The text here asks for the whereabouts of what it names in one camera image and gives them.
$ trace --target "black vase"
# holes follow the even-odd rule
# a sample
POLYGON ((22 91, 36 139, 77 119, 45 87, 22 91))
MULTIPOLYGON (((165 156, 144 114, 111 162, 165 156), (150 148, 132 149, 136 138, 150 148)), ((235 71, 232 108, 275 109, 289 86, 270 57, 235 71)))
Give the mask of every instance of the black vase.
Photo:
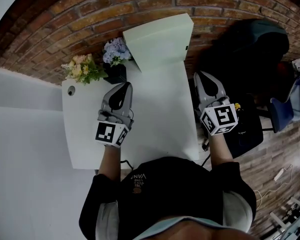
POLYGON ((115 85, 121 84, 127 81, 127 70, 125 65, 118 64, 110 66, 109 63, 103 63, 104 72, 107 73, 108 77, 105 77, 108 83, 115 85))

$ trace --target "black backpack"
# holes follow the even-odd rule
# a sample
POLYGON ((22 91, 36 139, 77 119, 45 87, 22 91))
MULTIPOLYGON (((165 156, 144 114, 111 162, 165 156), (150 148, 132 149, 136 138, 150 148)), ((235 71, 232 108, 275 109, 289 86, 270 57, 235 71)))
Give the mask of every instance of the black backpack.
POLYGON ((202 52, 197 69, 219 79, 227 94, 258 94, 271 85, 288 50, 287 33, 278 24, 241 20, 202 52))

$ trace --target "white cable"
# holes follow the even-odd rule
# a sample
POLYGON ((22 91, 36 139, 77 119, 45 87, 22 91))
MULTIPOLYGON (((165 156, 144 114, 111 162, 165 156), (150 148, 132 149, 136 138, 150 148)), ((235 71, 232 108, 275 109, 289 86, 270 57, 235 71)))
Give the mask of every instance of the white cable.
POLYGON ((291 172, 290 172, 290 180, 289 180, 288 183, 287 183, 287 182, 284 182, 284 183, 283 183, 280 187, 278 187, 276 190, 268 190, 263 196, 260 194, 260 191, 259 191, 259 190, 254 190, 254 192, 258 192, 259 195, 260 195, 260 199, 257 200, 257 202, 260 201, 260 204, 259 204, 259 206, 258 206, 258 208, 257 208, 256 210, 258 210, 258 209, 260 208, 260 206, 261 206, 261 204, 262 204, 262 198, 264 198, 268 193, 270 193, 270 192, 277 192, 283 185, 289 185, 289 184, 291 183, 291 180, 292 180, 292 171, 293 171, 293 169, 294 169, 293 165, 290 164, 289 167, 288 167, 287 169, 286 169, 286 168, 283 168, 283 169, 287 172, 287 171, 289 170, 290 167, 291 167, 291 172))

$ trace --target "white desk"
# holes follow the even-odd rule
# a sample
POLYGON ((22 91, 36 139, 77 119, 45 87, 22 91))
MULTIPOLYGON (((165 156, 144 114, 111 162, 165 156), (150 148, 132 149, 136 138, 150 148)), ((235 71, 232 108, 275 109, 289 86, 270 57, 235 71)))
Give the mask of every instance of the white desk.
MULTIPOLYGON (((198 141, 190 89, 182 62, 142 72, 134 61, 126 64, 132 83, 134 123, 121 146, 121 160, 133 167, 160 157, 198 160, 198 141)), ((105 80, 83 85, 73 79, 62 82, 65 134, 72 166, 98 169, 104 146, 95 141, 94 122, 104 95, 114 85, 105 80), (75 87, 73 96, 68 88, 75 87)))

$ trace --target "shirt sleeve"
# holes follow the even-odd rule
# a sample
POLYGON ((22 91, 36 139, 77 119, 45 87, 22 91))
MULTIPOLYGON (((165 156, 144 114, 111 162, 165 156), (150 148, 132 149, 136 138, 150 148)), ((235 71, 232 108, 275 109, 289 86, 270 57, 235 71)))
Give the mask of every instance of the shirt sleeve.
POLYGON ((104 214, 104 204, 115 203, 119 183, 103 174, 93 177, 89 193, 85 199, 80 219, 80 229, 87 240, 96 240, 96 226, 98 214, 104 214))
POLYGON ((225 193, 237 193, 249 204, 254 220, 257 210, 256 195, 241 178, 239 163, 225 162, 214 167, 211 172, 215 182, 225 193))

